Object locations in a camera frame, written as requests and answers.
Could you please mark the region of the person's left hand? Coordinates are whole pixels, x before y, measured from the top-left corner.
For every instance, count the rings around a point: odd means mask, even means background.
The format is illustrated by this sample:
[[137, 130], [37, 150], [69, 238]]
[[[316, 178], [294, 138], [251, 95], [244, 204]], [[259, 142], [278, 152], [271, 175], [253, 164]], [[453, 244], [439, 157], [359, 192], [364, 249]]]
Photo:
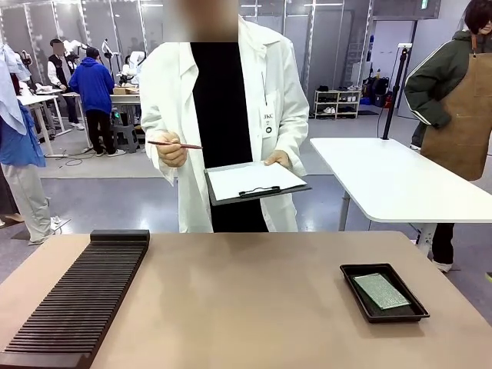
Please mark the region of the person's left hand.
[[265, 165], [273, 165], [275, 163], [280, 164], [285, 168], [290, 168], [291, 166], [288, 154], [282, 150], [273, 151], [272, 154], [264, 160]]

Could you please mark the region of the person's right hand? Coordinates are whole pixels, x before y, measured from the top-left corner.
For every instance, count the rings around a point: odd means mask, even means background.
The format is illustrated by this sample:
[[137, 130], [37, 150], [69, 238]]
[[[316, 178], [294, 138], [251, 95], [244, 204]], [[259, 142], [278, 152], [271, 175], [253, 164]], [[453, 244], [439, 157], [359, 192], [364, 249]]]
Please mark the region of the person's right hand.
[[157, 133], [157, 142], [165, 143], [158, 145], [158, 157], [170, 168], [182, 167], [188, 158], [187, 148], [181, 146], [181, 140], [174, 132]]

